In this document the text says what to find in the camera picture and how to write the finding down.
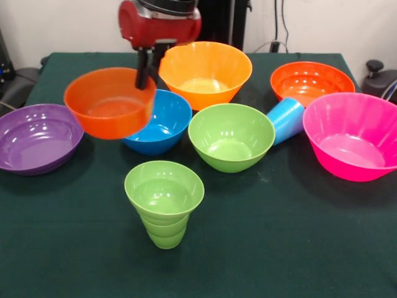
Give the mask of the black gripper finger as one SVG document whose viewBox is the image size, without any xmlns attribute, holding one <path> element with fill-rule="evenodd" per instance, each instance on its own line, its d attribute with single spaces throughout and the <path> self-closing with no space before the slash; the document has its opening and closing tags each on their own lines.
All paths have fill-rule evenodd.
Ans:
<svg viewBox="0 0 397 298">
<path fill-rule="evenodd" d="M 159 81 L 159 67 L 161 60 L 165 56 L 168 49 L 172 48 L 174 43 L 157 43 L 153 48 L 153 57 L 148 67 L 148 74 L 153 79 L 155 84 Z"/>
<path fill-rule="evenodd" d="M 139 48 L 137 50 L 138 64 L 135 86 L 140 90 L 144 90 L 147 85 L 148 78 L 151 76 L 153 68 L 153 54 L 151 48 Z"/>
</svg>

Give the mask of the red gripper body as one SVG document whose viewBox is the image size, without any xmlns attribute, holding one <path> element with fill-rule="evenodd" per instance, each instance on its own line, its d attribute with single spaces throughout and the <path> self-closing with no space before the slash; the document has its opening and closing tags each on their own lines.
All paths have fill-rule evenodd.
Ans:
<svg viewBox="0 0 397 298">
<path fill-rule="evenodd" d="M 122 1 L 118 25 L 122 38 L 138 50 L 157 43 L 193 42 L 202 18 L 197 1 Z"/>
</svg>

